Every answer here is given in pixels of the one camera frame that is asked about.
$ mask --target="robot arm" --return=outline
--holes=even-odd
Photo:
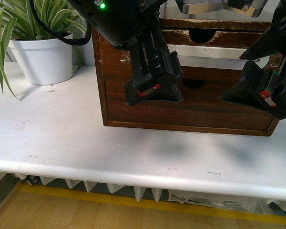
[[[242,70],[240,82],[226,90],[220,99],[249,105],[286,118],[286,0],[281,0],[271,26],[240,58],[259,59],[280,52],[283,59],[276,71],[263,71],[253,61]]]
[[[68,0],[114,48],[130,51],[133,78],[124,85],[126,103],[183,100],[177,82],[183,72],[177,53],[170,53],[159,24],[160,5],[167,0]],[[176,0],[181,12],[229,10],[259,16],[267,0]],[[258,59],[280,52],[278,72],[263,71],[253,61],[240,82],[226,90],[223,102],[245,104],[286,118],[286,0],[279,3],[271,26],[241,59]]]

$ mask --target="scratch mark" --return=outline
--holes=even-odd
[[[208,174],[221,175],[221,173],[208,172]]]

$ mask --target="white flower pot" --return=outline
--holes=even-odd
[[[27,81],[32,84],[60,83],[73,75],[72,46],[58,39],[10,41],[9,47]]]

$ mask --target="potted plant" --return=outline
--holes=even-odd
[[[37,15],[54,32],[72,37],[85,28],[77,23],[79,13],[67,0],[35,0]],[[72,47],[46,32],[35,21],[29,0],[0,0],[0,84],[13,93],[4,72],[7,47],[10,46],[26,79],[32,84],[63,82],[73,75]]]

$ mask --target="drawer hole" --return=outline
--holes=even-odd
[[[216,33],[213,29],[190,29],[189,34],[193,42],[201,44],[210,41]]]
[[[196,90],[201,88],[204,83],[205,80],[182,80],[182,83],[184,85],[184,87],[186,87],[187,89],[191,89],[191,90]]]

